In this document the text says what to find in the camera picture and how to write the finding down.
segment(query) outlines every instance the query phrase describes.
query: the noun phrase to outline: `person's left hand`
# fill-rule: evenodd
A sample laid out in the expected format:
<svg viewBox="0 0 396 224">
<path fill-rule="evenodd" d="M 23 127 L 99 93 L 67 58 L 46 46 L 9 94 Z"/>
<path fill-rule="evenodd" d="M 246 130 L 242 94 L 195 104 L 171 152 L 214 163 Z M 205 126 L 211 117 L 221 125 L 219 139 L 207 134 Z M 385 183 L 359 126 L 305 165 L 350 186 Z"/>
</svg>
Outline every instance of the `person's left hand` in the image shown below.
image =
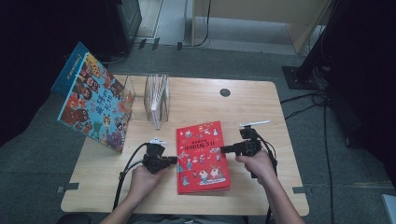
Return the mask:
<svg viewBox="0 0 396 224">
<path fill-rule="evenodd" d="M 143 200 L 157 186 L 167 171 L 168 169 L 164 168 L 152 174 L 145 166 L 137 166 L 132 171 L 131 187 L 129 188 L 128 196 L 134 195 L 139 201 Z"/>
</svg>

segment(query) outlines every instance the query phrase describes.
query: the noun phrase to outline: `wooden table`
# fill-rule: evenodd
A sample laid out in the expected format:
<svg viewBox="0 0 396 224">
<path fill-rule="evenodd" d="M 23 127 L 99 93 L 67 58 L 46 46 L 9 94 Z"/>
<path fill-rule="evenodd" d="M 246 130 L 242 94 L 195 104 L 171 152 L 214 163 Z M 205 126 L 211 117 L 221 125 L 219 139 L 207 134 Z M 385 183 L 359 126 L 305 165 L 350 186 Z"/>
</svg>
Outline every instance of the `wooden table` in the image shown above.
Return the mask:
<svg viewBox="0 0 396 224">
<path fill-rule="evenodd" d="M 119 173 L 134 150 L 154 137 L 167 141 L 164 156 L 176 155 L 176 128 L 221 120 L 226 146 L 242 141 L 240 123 L 270 120 L 269 124 L 254 129 L 276 149 L 278 176 L 285 191 L 301 216 L 309 207 L 304 193 L 293 193 L 301 187 L 288 129 L 276 93 L 276 86 L 266 81 L 201 79 L 170 77 L 170 116 L 159 131 L 147 121 L 143 106 L 145 77 L 131 77 L 136 98 L 134 117 L 128 124 L 123 153 L 102 147 L 87 138 L 78 158 L 70 183 L 79 183 L 79 189 L 68 190 L 62 201 L 65 212 L 111 212 L 119 182 Z M 219 94 L 221 89 L 231 92 L 229 97 Z M 142 148 L 135 161 L 143 159 Z M 250 178 L 242 163 L 227 154 L 231 174 L 231 189 L 177 194 L 177 170 L 172 166 L 160 185 L 136 209 L 136 213 L 201 214 L 201 215 L 266 215 L 268 202 L 256 179 Z M 130 174 L 125 178 L 120 201 L 130 186 Z"/>
</svg>

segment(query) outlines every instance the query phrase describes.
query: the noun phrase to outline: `book title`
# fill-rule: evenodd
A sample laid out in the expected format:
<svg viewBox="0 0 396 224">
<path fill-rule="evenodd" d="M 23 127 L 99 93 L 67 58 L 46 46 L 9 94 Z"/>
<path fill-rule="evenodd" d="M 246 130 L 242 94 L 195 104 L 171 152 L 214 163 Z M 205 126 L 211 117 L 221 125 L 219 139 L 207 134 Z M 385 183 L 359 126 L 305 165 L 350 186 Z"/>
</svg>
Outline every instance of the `book title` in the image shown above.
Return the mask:
<svg viewBox="0 0 396 224">
<path fill-rule="evenodd" d="M 215 145 L 215 141 L 207 141 L 206 139 L 197 140 L 191 142 L 190 145 L 185 146 L 184 149 L 191 150 L 191 149 L 199 149 L 205 147 L 213 147 Z"/>
<path fill-rule="evenodd" d="M 79 64 L 79 61 L 80 61 L 81 59 L 82 59 L 81 54 L 78 54 L 78 55 L 77 55 L 76 61 L 73 63 L 72 69 L 70 69 L 70 72 L 69 72 L 69 74 L 67 75 L 67 79 L 70 79 L 70 77 L 73 76 L 74 71 L 76 70 L 76 67 L 77 67 L 77 65 Z"/>
<path fill-rule="evenodd" d="M 111 110 L 111 103 L 113 101 L 113 96 L 111 94 L 107 94 L 107 91 L 103 92 L 103 95 L 99 94 L 97 99 L 98 106 L 96 107 L 96 112 L 102 115 L 103 111 Z"/>
</svg>

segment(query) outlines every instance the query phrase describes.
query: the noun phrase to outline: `cable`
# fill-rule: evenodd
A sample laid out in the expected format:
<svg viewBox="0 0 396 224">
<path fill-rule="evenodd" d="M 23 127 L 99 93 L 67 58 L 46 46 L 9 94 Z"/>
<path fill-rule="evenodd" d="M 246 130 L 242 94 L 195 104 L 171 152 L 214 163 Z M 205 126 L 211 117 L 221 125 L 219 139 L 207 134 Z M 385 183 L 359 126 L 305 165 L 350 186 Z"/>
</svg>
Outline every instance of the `cable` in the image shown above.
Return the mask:
<svg viewBox="0 0 396 224">
<path fill-rule="evenodd" d="M 114 205 L 113 205 L 113 210 L 119 205 L 119 199 L 120 199 L 120 193 L 121 193 L 121 189 L 122 189 L 122 184 L 123 181 L 125 179 L 126 174 L 134 167 L 136 166 L 138 163 L 142 162 L 142 161 L 136 161 L 134 162 L 132 165 L 130 165 L 132 159 L 134 158 L 134 156 L 136 155 L 136 153 L 139 151 L 139 149 L 143 146 L 147 146 L 149 143 L 143 143 L 142 145 L 140 145 L 135 151 L 134 154 L 132 154 L 131 158 L 128 160 L 128 162 L 125 165 L 125 168 L 122 172 L 120 172 L 120 176 L 119 176 L 119 185 L 117 186 L 117 192 L 116 192 L 116 198 L 114 199 Z"/>
<path fill-rule="evenodd" d="M 121 56 L 120 59 L 113 61 L 113 62 L 100 62 L 101 64 L 113 64 L 113 63 L 119 63 L 120 61 L 122 61 L 124 58 L 126 57 L 126 53 L 124 52 L 123 55 Z"/>
<path fill-rule="evenodd" d="M 249 131 L 250 133 L 254 133 L 254 134 L 264 143 L 264 145 L 265 145 L 265 147 L 266 147 L 266 149 L 267 149 L 268 155 L 269 155 L 269 157 L 270 157 L 270 159 L 271 159 L 271 163 L 273 164 L 275 174 L 276 174 L 276 176 L 277 176 L 277 170 L 276 170 L 276 167 L 277 167 L 277 160 L 276 160 L 276 151 L 275 151 L 274 146 L 271 145 L 269 142 L 265 141 L 265 140 L 262 138 L 262 136 L 259 135 L 258 133 L 253 132 L 253 131 L 251 131 L 250 129 L 248 129 L 248 131 Z M 268 147 L 268 145 L 271 146 L 272 150 L 274 151 L 274 155 L 272 154 L 272 151 L 271 151 L 271 149 Z M 267 216 L 265 217 L 265 224 L 269 224 L 269 223 L 270 223 L 271 215 L 272 215 L 271 207 L 268 206 Z"/>
<path fill-rule="evenodd" d="M 297 115 L 297 114 L 299 114 L 299 113 L 301 113 L 301 112 L 303 112 L 303 111 L 305 111 L 305 110 L 307 110 L 309 108 L 312 108 L 314 106 L 317 106 L 317 105 L 318 106 L 323 106 L 323 129 L 324 129 L 323 135 L 324 135 L 324 146 L 325 146 L 325 152 L 326 152 L 327 169 L 328 169 L 328 172 L 329 172 L 330 211 L 331 211 L 331 221 L 332 221 L 332 224 L 333 224 L 334 223 L 334 202 L 333 202 L 333 186 L 332 186 L 332 167 L 330 165 L 329 147 L 328 147 L 328 141 L 327 141 L 327 116 L 326 116 L 326 110 L 327 110 L 327 105 L 329 104 L 329 98 L 325 97 L 322 94 L 318 94 L 319 92 L 321 92 L 321 91 L 316 91 L 316 92 L 313 92 L 313 93 L 308 93 L 308 94 L 305 94 L 305 95 L 296 96 L 296 97 L 290 98 L 288 100 L 282 101 L 281 104 L 282 103 L 286 103 L 286 102 L 291 101 L 291 100 L 300 99 L 300 98 L 303 98 L 303 97 L 308 96 L 308 95 L 312 95 L 311 100 L 314 103 L 313 105 L 309 106 L 308 108 L 306 108 L 304 110 L 300 110 L 300 111 L 294 112 L 290 116 L 286 117 L 285 119 L 288 119 L 288 118 L 290 118 L 292 116 L 295 116 L 295 115 Z M 315 96 L 319 96 L 323 101 L 319 102 L 319 103 L 316 102 L 315 101 Z"/>
<path fill-rule="evenodd" d="M 206 17 L 206 24 L 207 24 L 207 26 L 206 26 L 206 36 L 205 36 L 205 39 L 204 39 L 204 41 L 202 41 L 201 44 L 199 44 L 199 45 L 194 45 L 193 47 L 200 47 L 201 45 L 203 45 L 203 44 L 206 42 L 207 37 L 209 36 L 210 5 L 212 5 L 212 0 L 209 0 L 209 7 L 207 8 L 207 17 Z"/>
<path fill-rule="evenodd" d="M 333 202 L 333 187 L 332 187 L 332 168 L 330 166 L 330 158 L 329 158 L 329 148 L 327 144 L 327 119 L 326 119 L 326 109 L 327 106 L 323 106 L 323 126 L 324 126 L 324 147 L 326 151 L 326 160 L 327 160 L 327 169 L 329 171 L 329 186 L 330 186 L 330 213 L 331 213 L 331 221 L 334 223 L 334 202 Z"/>
<path fill-rule="evenodd" d="M 295 111 L 295 112 L 293 112 L 293 113 L 291 113 L 290 115 L 288 115 L 287 117 L 285 117 L 285 120 L 286 119 L 289 119 L 289 118 L 291 118 L 291 117 L 294 117 L 294 116 L 296 116 L 296 115 L 298 115 L 298 114 L 300 114 L 300 113 L 302 113 L 302 112 L 304 112 L 304 111 L 306 111 L 306 110 L 308 110 L 308 109 L 310 109 L 310 108 L 313 108 L 313 107 L 315 107 L 315 106 L 324 106 L 324 105 L 326 105 L 327 103 L 328 103 L 328 100 L 329 100 L 329 98 L 325 98 L 323 95 L 321 95 L 321 94 L 319 94 L 320 92 L 324 92 L 324 91 L 315 91 L 315 92 L 312 92 L 312 93 L 308 93 L 308 94 L 304 94 L 304 95 L 301 95 L 301 96 L 296 96 L 296 97 L 292 97 L 292 98 L 290 98 L 290 99 L 287 99 L 287 100 L 284 100 L 284 101 L 281 101 L 280 103 L 281 104 L 284 104 L 284 103 L 286 103 L 286 102 L 289 102 L 289 101 L 292 101 L 292 100 L 297 100 L 297 99 L 301 99 L 301 98 L 303 98 L 303 97 L 305 97 L 305 96 L 311 96 L 311 101 L 313 102 L 313 104 L 311 105 L 311 106 L 309 106 L 309 107 L 307 107 L 307 108 L 305 108 L 305 109 L 302 109 L 302 110 L 298 110 L 298 111 Z M 315 100 L 315 97 L 320 97 L 321 99 L 322 99 L 322 102 L 316 102 L 316 100 Z"/>
</svg>

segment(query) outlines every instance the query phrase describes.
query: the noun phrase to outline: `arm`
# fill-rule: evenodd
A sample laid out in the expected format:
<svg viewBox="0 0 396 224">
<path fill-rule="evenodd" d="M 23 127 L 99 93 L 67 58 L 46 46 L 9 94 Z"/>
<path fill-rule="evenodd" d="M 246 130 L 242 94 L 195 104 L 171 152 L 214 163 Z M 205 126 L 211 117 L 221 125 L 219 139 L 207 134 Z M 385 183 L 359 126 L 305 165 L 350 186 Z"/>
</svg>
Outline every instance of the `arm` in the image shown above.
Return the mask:
<svg viewBox="0 0 396 224">
<path fill-rule="evenodd" d="M 276 223 L 304 223 L 277 179 L 265 150 L 260 150 L 253 157 L 236 156 L 235 160 L 244 163 L 247 170 L 257 176 L 257 181 L 265 189 Z"/>
<path fill-rule="evenodd" d="M 101 223 L 126 223 L 136 207 L 157 186 L 167 168 L 152 174 L 145 166 L 138 166 L 132 172 L 131 187 L 125 199 Z"/>
</svg>

